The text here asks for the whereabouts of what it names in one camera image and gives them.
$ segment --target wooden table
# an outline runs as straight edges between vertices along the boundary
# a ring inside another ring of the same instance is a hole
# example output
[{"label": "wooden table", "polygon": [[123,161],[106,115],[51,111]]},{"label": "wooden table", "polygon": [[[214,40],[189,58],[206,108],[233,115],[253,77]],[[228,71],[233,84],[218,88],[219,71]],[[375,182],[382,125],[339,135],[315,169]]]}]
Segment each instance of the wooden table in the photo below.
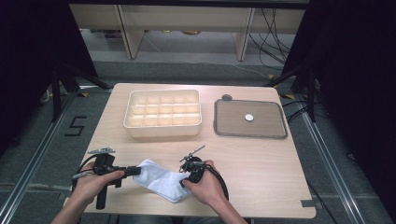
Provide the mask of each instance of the wooden table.
[{"label": "wooden table", "polygon": [[[198,90],[202,126],[195,136],[133,139],[123,126],[129,95],[136,90]],[[286,139],[231,137],[215,134],[214,104],[223,94],[235,100],[268,101],[280,104],[273,88],[235,86],[193,86],[163,84],[117,84],[93,134],[88,150],[112,147],[117,150],[114,165],[137,165],[151,159],[178,172],[179,159],[201,145],[196,156],[213,160],[224,178],[230,202],[243,217],[312,218],[316,214],[302,166],[289,130]],[[86,212],[149,214],[165,216],[215,216],[207,205],[190,196],[169,203],[161,196],[137,185],[131,177],[122,187],[108,188],[106,208],[96,210],[92,203]]]}]

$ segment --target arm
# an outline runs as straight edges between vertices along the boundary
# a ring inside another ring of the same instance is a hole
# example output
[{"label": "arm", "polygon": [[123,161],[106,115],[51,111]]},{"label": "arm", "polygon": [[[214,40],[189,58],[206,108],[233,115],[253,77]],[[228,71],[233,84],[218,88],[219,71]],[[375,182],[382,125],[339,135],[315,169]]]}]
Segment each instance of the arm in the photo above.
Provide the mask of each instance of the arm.
[{"label": "arm", "polygon": [[[87,164],[82,170],[89,170],[93,162]],[[94,197],[102,188],[112,180],[119,179],[124,175],[123,171],[113,172],[107,175],[86,175],[81,177],[73,194],[64,205],[64,208],[52,220],[52,224],[75,224],[81,217],[88,204],[93,202]]]},{"label": "arm", "polygon": [[[214,169],[213,161],[206,161]],[[225,198],[224,192],[216,177],[208,171],[204,172],[201,181],[193,184],[188,180],[183,180],[183,185],[188,188],[201,202],[209,205],[226,224],[240,224],[246,221],[239,215],[233,205]]]}]

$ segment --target white cloth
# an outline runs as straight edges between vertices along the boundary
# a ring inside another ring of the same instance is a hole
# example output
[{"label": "white cloth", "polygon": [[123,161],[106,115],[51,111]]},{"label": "white cloth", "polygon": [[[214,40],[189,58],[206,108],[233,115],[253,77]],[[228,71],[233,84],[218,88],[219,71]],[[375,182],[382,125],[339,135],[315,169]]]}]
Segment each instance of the white cloth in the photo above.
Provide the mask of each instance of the white cloth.
[{"label": "white cloth", "polygon": [[164,197],[171,203],[191,195],[187,188],[182,188],[179,181],[190,175],[190,173],[171,172],[162,168],[151,160],[144,160],[137,165],[142,167],[140,175],[133,175],[134,181],[158,195]]}]

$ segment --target white container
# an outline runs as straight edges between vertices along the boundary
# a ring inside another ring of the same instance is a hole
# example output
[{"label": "white container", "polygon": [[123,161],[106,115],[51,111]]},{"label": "white container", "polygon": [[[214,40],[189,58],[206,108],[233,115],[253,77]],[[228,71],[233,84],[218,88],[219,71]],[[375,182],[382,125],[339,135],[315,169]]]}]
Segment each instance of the white container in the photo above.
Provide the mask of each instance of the white container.
[{"label": "white container", "polygon": [[132,137],[196,135],[202,114],[197,90],[133,91],[124,126]]}]

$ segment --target wire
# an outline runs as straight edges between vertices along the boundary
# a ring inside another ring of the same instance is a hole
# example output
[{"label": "wire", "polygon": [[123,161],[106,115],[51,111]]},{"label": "wire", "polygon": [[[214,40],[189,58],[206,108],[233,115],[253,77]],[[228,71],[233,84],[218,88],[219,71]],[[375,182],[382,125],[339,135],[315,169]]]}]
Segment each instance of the wire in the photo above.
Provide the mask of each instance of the wire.
[{"label": "wire", "polygon": [[87,169],[87,170],[84,170],[84,171],[80,171],[80,172],[76,173],[76,175],[82,174],[82,173],[84,173],[84,172],[86,172],[86,171],[93,171],[93,169]]},{"label": "wire", "polygon": [[297,104],[297,103],[306,103],[306,101],[293,101],[293,102],[287,103],[287,104],[282,105],[282,106],[287,106],[287,105],[292,105],[292,104]]},{"label": "wire", "polygon": [[308,109],[308,106],[304,106],[303,108],[299,109],[298,111],[294,112],[292,115],[287,117],[288,123],[291,123],[292,120],[295,118],[299,117],[302,115],[306,110]]},{"label": "wire", "polygon": [[225,198],[227,200],[230,200],[230,196],[227,190],[227,185],[225,184],[224,179],[221,177],[221,175],[209,164],[205,164],[205,168],[206,170],[210,171],[210,173],[212,173],[216,177],[216,179],[220,182]]},{"label": "wire", "polygon": [[[10,190],[15,187],[14,183],[0,183],[0,191]],[[43,184],[29,184],[28,190],[39,190],[39,191],[69,191],[70,186],[48,186]]]},{"label": "wire", "polygon": [[[316,108],[315,110],[326,110],[326,108]],[[329,115],[329,113],[327,113],[326,111],[325,111],[325,113],[326,113],[326,115],[322,115],[322,114],[319,114],[319,113],[315,113],[315,115],[317,115],[317,116],[319,116],[321,118],[324,118],[324,119],[330,119],[331,116]]]},{"label": "wire", "polygon": [[81,172],[82,168],[85,166],[85,164],[87,164],[88,161],[90,161],[92,158],[98,157],[98,155],[100,155],[100,154],[91,155],[87,160],[85,160],[85,161],[78,167],[78,170],[77,170],[76,174],[78,174],[78,173]]},{"label": "wire", "polygon": [[[272,20],[272,22],[271,22],[271,25],[269,24],[269,22],[268,22],[268,20],[267,20],[267,18],[266,18],[266,16],[265,16],[265,13],[264,13],[263,8],[262,8],[262,15],[264,16],[265,23],[266,23],[267,26],[268,26],[268,34],[267,34],[267,36],[265,37],[265,39],[263,39],[263,42],[264,42],[266,45],[268,45],[269,47],[273,48],[273,49],[278,49],[279,52],[280,52],[280,54],[282,55],[283,60],[286,61],[285,52],[286,52],[286,53],[289,53],[289,52],[288,52],[287,50],[282,49],[280,45],[282,45],[284,48],[286,48],[286,49],[288,49],[288,50],[290,50],[290,48],[288,48],[287,46],[285,46],[285,45],[279,40],[279,37],[277,36],[277,29],[276,29],[276,9],[273,8],[273,20]],[[276,42],[276,44],[277,44],[277,47],[274,47],[274,46],[272,46],[272,45],[270,45],[270,44],[268,44],[268,43],[266,42],[266,40],[267,40],[269,34],[271,34],[271,36],[272,36],[273,39],[275,40],[275,42]]]},{"label": "wire", "polygon": [[143,38],[144,38],[152,47],[154,47],[156,50],[158,50],[159,52],[161,52],[161,50],[158,49],[148,38],[146,38],[145,35],[143,35]]},{"label": "wire", "polygon": [[260,50],[260,52],[259,52],[259,59],[260,59],[260,62],[262,63],[262,65],[264,65],[264,66],[267,67],[267,68],[275,69],[275,70],[278,70],[278,71],[282,71],[282,70],[283,70],[283,69],[275,68],[275,67],[272,67],[272,66],[269,66],[269,65],[265,64],[265,63],[262,61],[262,51],[261,51],[261,50]]},{"label": "wire", "polygon": [[337,224],[338,222],[335,220],[334,216],[332,215],[332,212],[330,211],[330,209],[327,207],[326,203],[323,202],[323,200],[320,198],[319,194],[317,193],[317,191],[314,189],[314,187],[311,185],[311,183],[309,183],[309,181],[306,179],[306,183],[308,184],[308,187],[312,189],[312,191],[314,191],[315,195],[317,195],[320,203],[323,205],[324,209],[326,209],[327,213],[329,214],[329,216],[332,218],[332,221]]},{"label": "wire", "polygon": [[[188,62],[184,62],[184,61],[168,61],[168,62],[170,62],[170,63],[200,64],[200,63],[188,63]],[[202,64],[213,64],[213,65],[217,65],[216,63],[202,63]],[[271,79],[271,78],[267,77],[266,75],[264,75],[263,73],[260,73],[260,72],[258,72],[258,71],[256,71],[256,70],[246,69],[246,68],[239,67],[238,65],[230,64],[230,63],[226,63],[226,64],[224,64],[224,65],[229,65],[229,66],[235,67],[235,68],[237,68],[237,69],[240,69],[240,70],[242,70],[242,71],[251,72],[251,73],[256,73],[256,74],[259,74],[259,75],[262,76],[262,77]]]},{"label": "wire", "polygon": [[273,53],[271,53],[270,51],[264,49],[264,48],[262,47],[263,43],[262,43],[261,45],[259,45],[259,44],[256,42],[256,40],[253,38],[253,36],[249,35],[249,37],[250,37],[250,39],[253,41],[253,43],[256,45],[256,47],[257,47],[260,51],[266,53],[268,56],[270,56],[271,58],[277,60],[279,63],[285,64],[285,62],[284,62],[282,59],[279,59],[279,58],[276,57]]}]

